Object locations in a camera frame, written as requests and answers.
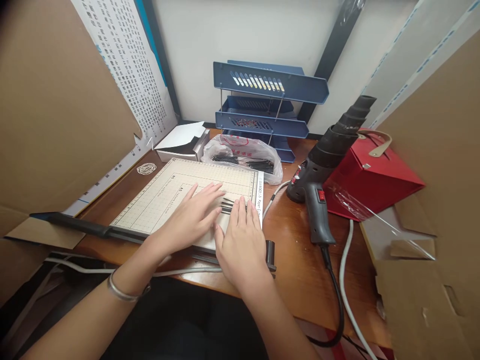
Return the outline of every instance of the plastic sheet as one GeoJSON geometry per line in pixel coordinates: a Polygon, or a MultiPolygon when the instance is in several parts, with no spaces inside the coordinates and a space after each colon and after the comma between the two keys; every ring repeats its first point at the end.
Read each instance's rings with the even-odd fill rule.
{"type": "Polygon", "coordinates": [[[225,166],[242,168],[245,166],[237,165],[226,161],[213,161],[215,156],[238,156],[240,162],[245,162],[245,158],[251,160],[269,160],[273,163],[273,174],[264,172],[264,179],[270,185],[278,185],[282,182],[284,176],[282,164],[277,151],[261,140],[251,139],[234,135],[216,135],[211,139],[203,149],[203,156],[200,158],[202,163],[222,164],[225,166]]]}
{"type": "Polygon", "coordinates": [[[423,247],[419,246],[415,240],[407,239],[405,237],[405,231],[401,230],[399,226],[393,225],[391,222],[382,218],[378,214],[374,213],[363,203],[358,201],[353,197],[347,190],[342,188],[339,184],[333,181],[327,181],[324,184],[324,189],[330,191],[336,201],[338,201],[341,206],[347,209],[353,216],[359,219],[361,222],[373,224],[375,228],[383,227],[388,229],[388,234],[390,236],[387,241],[392,240],[401,240],[401,244],[406,247],[410,247],[412,254],[417,254],[419,257],[435,260],[435,254],[428,252],[423,247]]]}
{"type": "Polygon", "coordinates": [[[362,9],[365,5],[365,0],[344,0],[342,1],[343,6],[343,18],[340,25],[345,24],[350,15],[357,9],[362,9]]]}

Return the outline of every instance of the blue file tray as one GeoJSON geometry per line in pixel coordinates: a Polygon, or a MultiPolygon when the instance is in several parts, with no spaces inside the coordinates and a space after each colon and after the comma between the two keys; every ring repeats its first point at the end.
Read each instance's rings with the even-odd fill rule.
{"type": "MultiPolygon", "coordinates": [[[[223,130],[223,134],[239,136],[242,138],[257,139],[263,141],[265,144],[268,144],[270,139],[269,135],[263,135],[247,131],[223,130]]],[[[295,162],[295,154],[290,149],[289,143],[287,142],[287,138],[285,136],[272,136],[270,146],[276,150],[276,153],[280,157],[282,163],[291,164],[295,162]]]]}
{"type": "Polygon", "coordinates": [[[305,75],[304,70],[300,66],[289,66],[289,65],[275,65],[267,64],[261,62],[250,62],[250,61],[238,61],[238,60],[227,60],[229,64],[242,65],[250,68],[273,70],[281,73],[305,75]]]}
{"type": "Polygon", "coordinates": [[[269,68],[214,61],[213,86],[234,92],[313,104],[323,104],[329,95],[327,81],[323,78],[273,70],[273,65],[264,66],[269,68]]]}
{"type": "MultiPolygon", "coordinates": [[[[218,129],[247,131],[269,136],[279,135],[302,139],[305,139],[309,134],[309,128],[305,121],[291,117],[283,117],[285,113],[283,113],[282,110],[288,110],[290,108],[288,105],[284,108],[282,103],[278,118],[275,118],[277,115],[276,112],[268,113],[265,110],[253,110],[251,108],[238,109],[240,106],[238,98],[239,96],[228,96],[221,111],[219,110],[215,113],[215,124],[218,129]]],[[[269,102],[268,99],[260,98],[255,99],[255,101],[259,104],[264,101],[266,101],[267,104],[269,102]]]]}
{"type": "MultiPolygon", "coordinates": [[[[273,117],[277,115],[280,100],[267,99],[263,97],[246,97],[246,96],[227,96],[223,103],[222,111],[229,113],[245,114],[245,115],[261,115],[265,117],[273,117]]],[[[294,106],[288,100],[281,102],[278,117],[282,119],[297,119],[294,112],[294,106]]]]}

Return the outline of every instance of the power cord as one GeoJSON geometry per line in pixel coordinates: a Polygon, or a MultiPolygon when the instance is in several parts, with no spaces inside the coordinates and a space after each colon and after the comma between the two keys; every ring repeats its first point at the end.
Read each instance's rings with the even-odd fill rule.
{"type": "Polygon", "coordinates": [[[268,202],[268,205],[266,206],[265,210],[263,211],[263,219],[265,219],[265,215],[267,215],[267,211],[270,209],[270,207],[272,206],[272,203],[274,202],[274,199],[275,199],[275,196],[277,196],[277,194],[279,193],[280,189],[287,186],[288,184],[290,183],[290,180],[288,181],[285,181],[283,183],[281,183],[276,189],[275,191],[273,192],[273,195],[271,196],[270,198],[270,201],[268,202]]]}
{"type": "Polygon", "coordinates": [[[365,360],[367,360],[367,358],[366,358],[365,355],[364,355],[364,354],[367,354],[367,355],[369,354],[369,353],[367,352],[367,350],[365,350],[363,347],[361,347],[360,345],[358,345],[357,343],[355,343],[349,336],[345,336],[345,335],[344,335],[343,338],[344,338],[345,340],[347,340],[350,344],[352,344],[352,345],[355,347],[355,349],[360,353],[360,355],[361,355],[365,360]]]}
{"type": "Polygon", "coordinates": [[[353,329],[355,330],[356,335],[358,336],[358,339],[360,340],[361,344],[365,348],[368,355],[370,355],[370,357],[373,360],[378,360],[378,358],[375,356],[372,349],[370,348],[369,344],[365,340],[364,335],[360,331],[359,325],[357,324],[357,321],[355,320],[354,313],[352,312],[352,309],[350,308],[349,300],[347,298],[347,293],[345,292],[345,265],[347,263],[347,256],[349,254],[350,245],[352,244],[353,235],[354,235],[354,221],[350,220],[350,230],[348,231],[348,237],[346,238],[345,249],[343,250],[343,254],[341,256],[341,261],[340,261],[340,274],[339,274],[340,292],[341,292],[341,297],[343,299],[343,303],[345,304],[346,313],[348,314],[348,317],[350,318],[351,324],[353,326],[353,329]]]}
{"type": "MultiPolygon", "coordinates": [[[[54,257],[47,257],[44,261],[65,265],[82,274],[111,274],[115,270],[115,269],[105,269],[105,268],[87,269],[87,268],[78,266],[77,264],[71,261],[66,261],[66,260],[58,259],[54,257]]],[[[221,273],[221,272],[222,272],[222,269],[220,267],[192,267],[192,268],[186,268],[186,269],[180,269],[180,270],[156,272],[153,274],[153,276],[158,278],[158,277],[188,274],[188,273],[221,273]]]]}
{"type": "Polygon", "coordinates": [[[340,340],[342,339],[342,335],[344,334],[344,327],[345,327],[345,316],[344,316],[344,306],[342,303],[342,297],[340,296],[339,284],[337,279],[335,278],[334,271],[332,269],[332,261],[330,260],[330,253],[328,246],[320,246],[321,255],[323,257],[323,262],[325,263],[325,267],[328,270],[328,273],[331,277],[331,282],[333,283],[333,287],[335,289],[336,299],[338,301],[338,327],[336,329],[335,336],[328,341],[320,341],[314,339],[313,337],[307,336],[308,340],[312,344],[315,344],[321,348],[331,348],[337,345],[340,340]]]}

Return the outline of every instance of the red box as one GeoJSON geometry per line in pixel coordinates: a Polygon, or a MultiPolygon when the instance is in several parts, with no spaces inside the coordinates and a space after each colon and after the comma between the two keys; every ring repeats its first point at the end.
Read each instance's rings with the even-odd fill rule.
{"type": "Polygon", "coordinates": [[[368,129],[358,133],[359,139],[323,189],[329,212],[362,221],[422,189],[425,183],[388,147],[392,141],[388,134],[368,129]]]}

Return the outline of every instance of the wooden desk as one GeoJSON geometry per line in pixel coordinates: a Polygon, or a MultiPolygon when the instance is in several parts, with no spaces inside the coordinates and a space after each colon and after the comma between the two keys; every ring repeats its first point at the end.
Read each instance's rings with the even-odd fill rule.
{"type": "MultiPolygon", "coordinates": [[[[212,130],[211,136],[219,133],[212,130]]],[[[293,164],[283,163],[283,181],[289,180],[305,159],[315,140],[289,139],[296,155],[293,164]]],[[[131,169],[120,181],[93,202],[80,217],[94,223],[109,225],[130,203],[164,165],[158,155],[151,151],[140,162],[154,163],[157,169],[150,175],[140,175],[131,169]]],[[[277,186],[265,184],[264,206],[277,186]]],[[[307,210],[304,204],[297,204],[287,198],[282,189],[276,196],[263,221],[265,238],[275,242],[276,285],[291,313],[302,320],[336,329],[338,305],[328,272],[319,249],[310,243],[307,210]]],[[[336,246],[330,247],[335,275],[338,279],[340,259],[349,232],[347,219],[329,215],[329,225],[336,246]]],[[[75,251],[102,259],[112,264],[123,264],[138,248],[137,244],[117,239],[100,239],[87,235],[75,251]]],[[[161,267],[162,271],[191,267],[211,267],[189,257],[189,250],[172,256],[161,267]]],[[[176,278],[222,293],[239,296],[222,273],[189,273],[176,278]]],[[[345,269],[345,289],[351,309],[367,341],[390,348],[390,335],[385,322],[377,314],[375,270],[358,224],[355,224],[353,241],[345,269]]],[[[345,314],[345,334],[353,336],[354,331],[345,314]]]]}

